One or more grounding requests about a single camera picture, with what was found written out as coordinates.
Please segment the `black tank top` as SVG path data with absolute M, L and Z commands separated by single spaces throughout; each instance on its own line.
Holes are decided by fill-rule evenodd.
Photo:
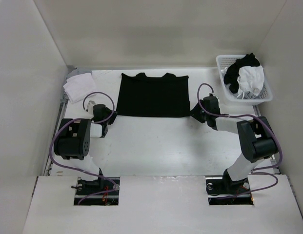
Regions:
M 122 73 L 117 112 L 130 117 L 188 117 L 188 79 L 171 73 L 161 77 Z

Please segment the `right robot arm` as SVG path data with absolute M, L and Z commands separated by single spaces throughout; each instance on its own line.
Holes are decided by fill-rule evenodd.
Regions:
M 221 179 L 206 181 L 207 193 L 212 196 L 224 195 L 224 199 L 251 193 L 248 175 L 264 159 L 279 152 L 267 119 L 252 117 L 244 120 L 222 115 L 219 101 L 213 95 L 200 99 L 190 111 L 190 116 L 200 123 L 206 123 L 213 130 L 234 133 L 239 137 L 241 154 L 234 164 L 225 169 Z

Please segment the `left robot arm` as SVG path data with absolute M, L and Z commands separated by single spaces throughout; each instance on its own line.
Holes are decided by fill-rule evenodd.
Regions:
M 80 172 L 93 177 L 83 181 L 82 189 L 100 194 L 106 181 L 114 181 L 103 176 L 103 172 L 90 156 L 90 138 L 106 136 L 108 126 L 113 124 L 117 112 L 104 104 L 96 104 L 87 110 L 93 111 L 92 118 L 64 118 L 54 136 L 50 149 L 51 160 L 59 167 Z

